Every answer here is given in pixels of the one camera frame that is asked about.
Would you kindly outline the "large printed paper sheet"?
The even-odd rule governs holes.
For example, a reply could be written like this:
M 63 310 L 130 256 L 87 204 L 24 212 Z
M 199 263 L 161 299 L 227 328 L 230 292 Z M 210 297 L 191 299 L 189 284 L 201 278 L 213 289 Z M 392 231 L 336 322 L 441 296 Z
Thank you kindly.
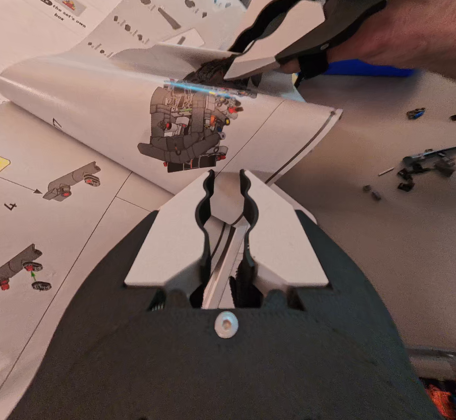
M 74 46 L 121 1 L 1 0 L 1 69 Z

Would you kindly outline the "instruction booklet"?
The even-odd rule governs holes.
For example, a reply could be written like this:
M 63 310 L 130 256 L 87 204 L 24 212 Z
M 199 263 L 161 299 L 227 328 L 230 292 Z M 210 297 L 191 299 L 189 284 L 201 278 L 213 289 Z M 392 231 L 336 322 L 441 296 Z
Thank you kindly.
M 213 169 L 213 266 L 242 210 L 238 172 L 276 182 L 342 110 L 290 77 L 235 92 L 183 80 L 225 49 L 238 0 L 123 0 L 68 52 L 1 73 L 1 412 L 31 383 L 72 296 L 150 212 Z

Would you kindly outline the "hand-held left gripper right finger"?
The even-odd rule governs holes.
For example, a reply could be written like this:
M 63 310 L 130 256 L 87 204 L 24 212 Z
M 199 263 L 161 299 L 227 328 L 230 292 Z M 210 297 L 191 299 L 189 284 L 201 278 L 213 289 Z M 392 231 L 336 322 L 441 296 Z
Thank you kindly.
M 259 308 L 271 291 L 286 298 L 301 288 L 325 288 L 329 280 L 294 207 L 252 172 L 239 172 L 242 216 L 248 223 L 242 259 L 231 277 L 235 308 Z

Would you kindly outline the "blue storage bin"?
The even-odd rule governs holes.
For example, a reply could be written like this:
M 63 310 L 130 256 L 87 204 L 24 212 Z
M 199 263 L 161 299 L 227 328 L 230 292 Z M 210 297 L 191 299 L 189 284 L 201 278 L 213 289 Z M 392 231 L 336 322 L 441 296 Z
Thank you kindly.
M 329 63 L 324 75 L 371 76 L 371 77 L 409 77 L 414 69 L 401 69 L 386 65 L 372 65 L 358 59 Z

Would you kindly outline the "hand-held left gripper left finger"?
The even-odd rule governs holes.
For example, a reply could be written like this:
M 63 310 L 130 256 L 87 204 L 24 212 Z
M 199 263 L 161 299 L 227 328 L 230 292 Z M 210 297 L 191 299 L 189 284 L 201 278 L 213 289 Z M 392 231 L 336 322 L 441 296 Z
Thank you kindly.
M 183 292 L 201 308 L 211 275 L 209 235 L 215 173 L 203 173 L 158 211 L 126 275 L 128 287 L 152 287 L 166 293 Z

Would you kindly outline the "scattered loose lego pieces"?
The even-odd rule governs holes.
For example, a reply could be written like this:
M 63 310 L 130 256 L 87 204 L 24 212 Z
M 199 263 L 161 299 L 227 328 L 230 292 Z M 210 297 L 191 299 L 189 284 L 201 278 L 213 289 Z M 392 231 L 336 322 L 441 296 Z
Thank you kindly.
M 368 141 L 373 151 L 362 159 L 370 170 L 359 177 L 364 194 L 381 201 L 411 193 L 424 202 L 420 210 L 442 204 L 448 194 L 455 208 L 455 113 L 416 108 Z

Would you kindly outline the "person's right hand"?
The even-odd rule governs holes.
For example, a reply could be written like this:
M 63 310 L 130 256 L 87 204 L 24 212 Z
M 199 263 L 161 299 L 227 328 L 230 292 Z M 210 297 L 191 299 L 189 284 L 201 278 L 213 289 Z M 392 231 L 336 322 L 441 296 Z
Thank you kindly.
M 327 57 L 421 69 L 455 81 L 456 0 L 388 0 Z

